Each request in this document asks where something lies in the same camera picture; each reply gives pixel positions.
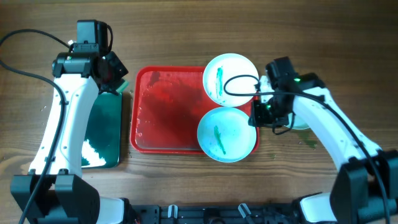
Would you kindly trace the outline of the white pink plate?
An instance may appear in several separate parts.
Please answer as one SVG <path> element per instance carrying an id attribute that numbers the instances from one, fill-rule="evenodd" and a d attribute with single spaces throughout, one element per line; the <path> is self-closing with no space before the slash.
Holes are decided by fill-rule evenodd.
<path id="1" fill-rule="evenodd" d="M 237 107 L 251 100 L 258 79 L 258 71 L 248 58 L 227 53 L 215 57 L 205 67 L 203 88 L 215 103 Z"/>

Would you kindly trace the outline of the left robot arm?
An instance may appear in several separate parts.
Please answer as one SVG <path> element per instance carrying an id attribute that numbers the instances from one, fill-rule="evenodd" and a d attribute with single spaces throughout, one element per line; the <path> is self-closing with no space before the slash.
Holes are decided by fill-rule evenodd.
<path id="1" fill-rule="evenodd" d="M 82 148 L 91 109 L 102 93 L 119 95 L 127 68 L 112 50 L 111 27 L 77 22 L 77 40 L 52 64 L 53 102 L 39 150 L 26 175 L 10 190 L 20 222 L 127 223 L 134 210 L 125 198 L 102 197 L 82 179 Z"/>

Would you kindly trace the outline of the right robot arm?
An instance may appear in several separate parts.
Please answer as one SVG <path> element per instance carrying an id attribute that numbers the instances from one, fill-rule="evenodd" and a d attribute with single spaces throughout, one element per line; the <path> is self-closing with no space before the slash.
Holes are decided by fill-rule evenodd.
<path id="1" fill-rule="evenodd" d="M 298 201 L 302 223 L 390 222 L 397 215 L 397 151 L 383 151 L 342 112 L 314 73 L 299 75 L 288 57 L 266 65 L 254 85 L 249 125 L 292 127 L 301 118 L 331 156 L 338 171 L 329 193 Z"/>

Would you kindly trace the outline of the light blue plate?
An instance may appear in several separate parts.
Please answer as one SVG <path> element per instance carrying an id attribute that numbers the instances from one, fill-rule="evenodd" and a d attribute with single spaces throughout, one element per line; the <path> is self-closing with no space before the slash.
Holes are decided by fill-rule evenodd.
<path id="1" fill-rule="evenodd" d="M 248 125 L 249 116 L 237 108 L 219 107 L 205 114 L 197 128 L 202 151 L 213 160 L 238 162 L 255 148 L 257 130 Z"/>
<path id="2" fill-rule="evenodd" d="M 310 128 L 310 126 L 301 117 L 293 113 L 288 114 L 288 124 L 285 125 L 285 127 L 292 128 L 294 130 L 304 130 Z"/>

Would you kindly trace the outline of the green yellow sponge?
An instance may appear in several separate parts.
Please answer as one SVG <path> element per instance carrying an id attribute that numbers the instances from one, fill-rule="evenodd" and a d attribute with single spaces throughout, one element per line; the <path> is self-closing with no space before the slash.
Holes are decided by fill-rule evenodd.
<path id="1" fill-rule="evenodd" d="M 117 93 L 122 93 L 129 86 L 129 82 L 125 79 L 121 79 L 116 87 Z"/>

